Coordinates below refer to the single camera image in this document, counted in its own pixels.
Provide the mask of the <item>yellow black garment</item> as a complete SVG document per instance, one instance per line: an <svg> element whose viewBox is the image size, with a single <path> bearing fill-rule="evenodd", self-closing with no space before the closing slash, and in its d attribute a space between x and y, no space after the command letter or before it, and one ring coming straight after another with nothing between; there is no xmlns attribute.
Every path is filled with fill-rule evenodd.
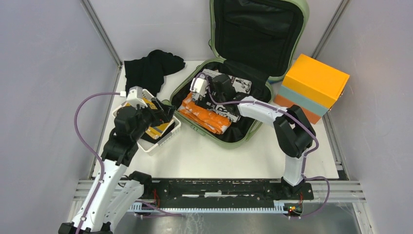
<svg viewBox="0 0 413 234"><path fill-rule="evenodd" d="M152 100L155 100L155 98L152 98L151 100L147 98L143 98L143 100L146 102L146 104L151 108L151 109L157 109L157 106L152 102ZM172 119L170 122L164 122L161 125L154 126L154 127L149 127L145 133L150 135L152 138L157 139L158 137L162 137L166 131L169 128L173 128L172 125L174 124L175 120Z"/></svg>

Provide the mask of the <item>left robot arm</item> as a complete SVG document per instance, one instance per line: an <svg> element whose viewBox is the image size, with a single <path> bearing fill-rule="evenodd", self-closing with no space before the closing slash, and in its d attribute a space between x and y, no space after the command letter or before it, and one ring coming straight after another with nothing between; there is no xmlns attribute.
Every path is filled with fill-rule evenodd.
<svg viewBox="0 0 413 234"><path fill-rule="evenodd" d="M170 122L175 107L151 99L151 108L143 100L117 110L114 128L100 158L101 171L71 222L62 223L60 234L112 234L118 223L138 198L152 195L151 176L135 171L128 176L122 191L114 191L138 151L138 139L149 127Z"/></svg>

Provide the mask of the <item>black white newspaper-print garment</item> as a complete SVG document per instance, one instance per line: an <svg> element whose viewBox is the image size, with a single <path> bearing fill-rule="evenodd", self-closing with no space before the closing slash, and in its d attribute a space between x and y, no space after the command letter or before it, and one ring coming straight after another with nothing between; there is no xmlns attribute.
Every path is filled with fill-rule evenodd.
<svg viewBox="0 0 413 234"><path fill-rule="evenodd" d="M215 104L211 111L228 118L231 122L237 122L241 116L231 105L223 105L224 102L233 101L237 94L250 94L252 82L218 72L217 70L203 69L196 78L205 78L208 81L206 97Z"/></svg>

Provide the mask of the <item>green hard-shell suitcase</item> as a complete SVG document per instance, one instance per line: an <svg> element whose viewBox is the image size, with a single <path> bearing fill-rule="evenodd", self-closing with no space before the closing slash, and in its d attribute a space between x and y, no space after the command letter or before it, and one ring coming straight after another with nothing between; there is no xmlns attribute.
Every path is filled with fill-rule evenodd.
<svg viewBox="0 0 413 234"><path fill-rule="evenodd" d="M209 46L214 58L201 63L172 92L179 107L192 79L215 69L252 82L251 95L269 102L271 83L281 81L292 65L296 47L308 22L305 0L212 0Z"/></svg>

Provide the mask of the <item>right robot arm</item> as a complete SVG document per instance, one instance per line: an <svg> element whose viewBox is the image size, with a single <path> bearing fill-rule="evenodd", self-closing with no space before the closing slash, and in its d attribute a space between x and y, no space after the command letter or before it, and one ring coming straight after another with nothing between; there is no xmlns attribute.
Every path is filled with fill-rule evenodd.
<svg viewBox="0 0 413 234"><path fill-rule="evenodd" d="M190 91L208 97L212 103L242 117L271 125L279 147L285 153L282 195L294 199L300 194L305 183L306 157L319 146L316 132L301 107L278 107L247 93L237 92L229 76L224 74L212 78L201 72L192 80Z"/></svg>

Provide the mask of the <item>white plastic basket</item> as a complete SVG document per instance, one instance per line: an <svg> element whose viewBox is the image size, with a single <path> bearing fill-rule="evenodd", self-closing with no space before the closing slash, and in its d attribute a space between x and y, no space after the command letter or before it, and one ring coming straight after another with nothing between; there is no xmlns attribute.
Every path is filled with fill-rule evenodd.
<svg viewBox="0 0 413 234"><path fill-rule="evenodd" d="M177 117L157 127L150 127L145 134L138 139L137 145L139 149L148 155L153 155L159 151L168 140L171 140L181 128L181 121Z"/></svg>

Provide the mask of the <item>orange white garment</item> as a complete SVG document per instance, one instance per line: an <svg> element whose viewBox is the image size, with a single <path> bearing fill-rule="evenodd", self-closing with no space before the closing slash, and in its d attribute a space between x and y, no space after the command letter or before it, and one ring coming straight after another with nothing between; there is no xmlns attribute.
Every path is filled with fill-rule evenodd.
<svg viewBox="0 0 413 234"><path fill-rule="evenodd" d="M213 111L197 106L191 100L191 93L182 101L178 112L188 119L198 123L214 134L223 134L231 125L231 121Z"/></svg>

